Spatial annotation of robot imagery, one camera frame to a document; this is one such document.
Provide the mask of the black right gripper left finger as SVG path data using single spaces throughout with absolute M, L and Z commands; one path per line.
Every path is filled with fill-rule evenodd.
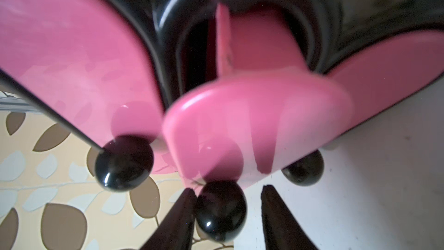
M 194 190 L 185 189 L 141 250 L 190 250 L 196 202 Z

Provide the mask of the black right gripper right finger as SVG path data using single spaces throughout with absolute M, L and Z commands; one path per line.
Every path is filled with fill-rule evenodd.
M 261 213 L 266 249 L 315 250 L 317 248 L 272 185 L 263 186 Z

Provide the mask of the pink top drawer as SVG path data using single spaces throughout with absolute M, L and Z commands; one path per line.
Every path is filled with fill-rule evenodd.
M 100 151 L 105 188 L 177 170 L 162 124 L 180 85 L 156 0 L 1 0 L 1 82 Z

